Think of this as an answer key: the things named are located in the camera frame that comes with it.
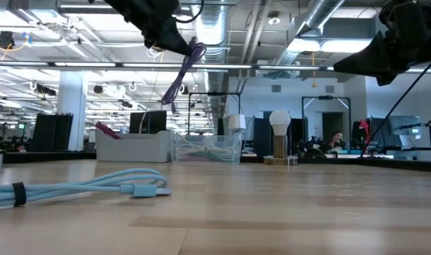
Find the black frame stand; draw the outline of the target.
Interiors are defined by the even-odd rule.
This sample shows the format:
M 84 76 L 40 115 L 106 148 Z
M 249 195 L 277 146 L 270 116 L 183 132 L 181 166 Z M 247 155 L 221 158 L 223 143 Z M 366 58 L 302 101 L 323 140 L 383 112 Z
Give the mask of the black frame stand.
M 241 114 L 241 93 L 239 92 L 217 92 L 217 91 L 209 91 L 209 92 L 189 92 L 188 102 L 187 102 L 187 110 L 188 110 L 188 118 L 187 118 L 187 135 L 190 135 L 190 112 L 191 112 L 191 97 L 193 95 L 205 95 L 205 96 L 237 96 L 237 105 L 238 105 L 238 113 Z
M 309 133 L 308 117 L 306 116 L 306 109 L 311 105 L 314 100 L 318 101 L 338 101 L 344 108 L 347 109 L 347 120 L 342 120 L 342 126 L 347 128 L 348 136 L 347 139 L 350 140 L 352 137 L 352 99 L 347 96 L 302 96 L 301 97 L 301 120 L 303 129 L 303 138 L 305 141 L 309 141 L 311 135 Z

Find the person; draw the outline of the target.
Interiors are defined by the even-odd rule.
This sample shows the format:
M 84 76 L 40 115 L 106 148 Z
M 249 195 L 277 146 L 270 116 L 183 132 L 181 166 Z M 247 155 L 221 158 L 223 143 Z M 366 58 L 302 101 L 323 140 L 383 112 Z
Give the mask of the person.
M 330 153 L 335 151 L 340 151 L 345 149 L 345 142 L 343 140 L 342 132 L 335 132 L 330 140 L 321 146 L 319 146 L 319 150 L 324 153 Z

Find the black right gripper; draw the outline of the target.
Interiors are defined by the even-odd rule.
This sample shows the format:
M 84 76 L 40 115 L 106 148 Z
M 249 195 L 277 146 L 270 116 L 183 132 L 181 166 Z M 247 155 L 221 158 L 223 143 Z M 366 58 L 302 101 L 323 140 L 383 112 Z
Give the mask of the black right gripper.
M 333 64 L 336 72 L 377 75 L 379 86 L 389 85 L 397 69 L 431 62 L 431 6 L 417 0 L 390 0 L 379 20 L 387 27 L 361 51 Z

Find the white bulb on wooden stand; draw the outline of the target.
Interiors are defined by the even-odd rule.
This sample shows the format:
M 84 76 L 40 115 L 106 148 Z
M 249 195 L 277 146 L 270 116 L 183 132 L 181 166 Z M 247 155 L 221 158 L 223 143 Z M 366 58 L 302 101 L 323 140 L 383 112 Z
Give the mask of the white bulb on wooden stand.
M 287 165 L 287 167 L 298 164 L 298 157 L 288 155 L 288 127 L 291 117 L 286 110 L 275 110 L 269 116 L 269 123 L 273 129 L 272 155 L 264 157 L 264 163 L 268 165 Z

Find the black computer monitor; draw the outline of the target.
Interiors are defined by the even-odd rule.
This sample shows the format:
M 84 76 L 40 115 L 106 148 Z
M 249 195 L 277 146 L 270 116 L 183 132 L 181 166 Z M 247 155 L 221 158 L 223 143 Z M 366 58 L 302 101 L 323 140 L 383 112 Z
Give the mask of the black computer monitor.
M 164 110 L 131 113 L 129 133 L 157 134 L 167 129 L 167 112 Z

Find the black boom stand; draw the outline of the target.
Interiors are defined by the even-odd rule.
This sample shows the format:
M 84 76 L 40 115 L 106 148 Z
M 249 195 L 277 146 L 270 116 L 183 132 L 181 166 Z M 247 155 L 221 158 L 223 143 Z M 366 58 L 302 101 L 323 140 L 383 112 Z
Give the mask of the black boom stand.
M 412 129 L 412 128 L 416 128 L 416 127 L 425 127 L 428 129 L 430 146 L 429 147 L 417 147 L 417 146 L 413 145 L 412 147 L 404 148 L 403 151 L 431 151 L 431 120 L 427 121 L 426 123 L 402 125 L 402 126 L 397 127 L 397 130 L 404 131 L 405 129 Z

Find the left clear plastic bin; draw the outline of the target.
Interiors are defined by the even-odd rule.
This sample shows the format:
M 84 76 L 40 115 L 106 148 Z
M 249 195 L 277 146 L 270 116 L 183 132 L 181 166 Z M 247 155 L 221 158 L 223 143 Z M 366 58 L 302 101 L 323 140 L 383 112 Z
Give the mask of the left clear plastic bin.
M 96 159 L 100 162 L 165 163 L 171 160 L 172 133 L 120 134 L 116 140 L 96 130 Z

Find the black rounded mount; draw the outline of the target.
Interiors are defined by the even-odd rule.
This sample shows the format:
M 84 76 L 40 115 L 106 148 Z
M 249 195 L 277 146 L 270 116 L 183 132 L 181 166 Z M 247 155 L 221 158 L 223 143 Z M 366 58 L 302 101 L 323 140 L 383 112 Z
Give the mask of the black rounded mount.
M 305 152 L 305 158 L 326 158 L 325 153 L 318 148 L 310 148 Z

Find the clear plastic bin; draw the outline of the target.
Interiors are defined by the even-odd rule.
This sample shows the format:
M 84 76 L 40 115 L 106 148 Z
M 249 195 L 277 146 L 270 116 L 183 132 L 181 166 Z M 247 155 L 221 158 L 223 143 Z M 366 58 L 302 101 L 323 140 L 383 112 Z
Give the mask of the clear plastic bin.
M 239 164 L 242 135 L 180 135 L 173 134 L 170 142 L 173 162 L 217 162 Z
M 171 160 L 172 133 L 120 134 L 116 140 L 96 130 L 96 159 L 100 162 L 165 163 Z

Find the grey computer monitor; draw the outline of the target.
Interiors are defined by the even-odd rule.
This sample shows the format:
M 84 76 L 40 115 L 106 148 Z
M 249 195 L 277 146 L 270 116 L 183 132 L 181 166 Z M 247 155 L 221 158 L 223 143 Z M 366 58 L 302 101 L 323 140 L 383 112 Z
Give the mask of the grey computer monitor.
M 422 123 L 420 116 L 391 116 L 388 118 L 389 133 L 391 135 L 421 135 Z

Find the black partition panels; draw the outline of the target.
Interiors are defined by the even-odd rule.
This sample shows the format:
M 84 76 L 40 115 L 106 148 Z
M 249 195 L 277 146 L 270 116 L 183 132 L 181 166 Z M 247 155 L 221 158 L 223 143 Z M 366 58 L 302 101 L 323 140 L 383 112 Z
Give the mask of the black partition panels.
M 37 114 L 30 151 L 67 151 L 72 121 L 73 115 L 71 113 Z

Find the red hanging object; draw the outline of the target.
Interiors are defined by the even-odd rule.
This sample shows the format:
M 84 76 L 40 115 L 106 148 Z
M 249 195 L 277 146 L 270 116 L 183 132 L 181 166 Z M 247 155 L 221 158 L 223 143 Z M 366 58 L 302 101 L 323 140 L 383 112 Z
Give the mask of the red hanging object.
M 359 129 L 361 130 L 361 138 L 364 143 L 367 143 L 370 140 L 369 134 L 369 124 L 365 119 L 361 119 L 359 121 Z

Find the white cylinder lamp shade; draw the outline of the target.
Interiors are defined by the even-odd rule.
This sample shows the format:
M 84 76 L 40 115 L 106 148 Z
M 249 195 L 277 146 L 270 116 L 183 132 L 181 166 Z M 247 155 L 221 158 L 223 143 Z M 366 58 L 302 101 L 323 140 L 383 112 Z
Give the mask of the white cylinder lamp shade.
M 224 134 L 231 135 L 246 129 L 245 116 L 243 114 L 232 114 L 224 117 Z

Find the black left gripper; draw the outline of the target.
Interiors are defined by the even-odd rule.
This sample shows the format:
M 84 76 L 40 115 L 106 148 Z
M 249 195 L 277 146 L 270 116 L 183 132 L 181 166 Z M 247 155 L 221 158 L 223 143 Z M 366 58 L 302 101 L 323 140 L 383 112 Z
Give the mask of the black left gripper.
M 172 16 L 178 0 L 104 0 L 125 22 L 142 31 L 145 45 L 190 56 L 192 48 L 177 30 Z

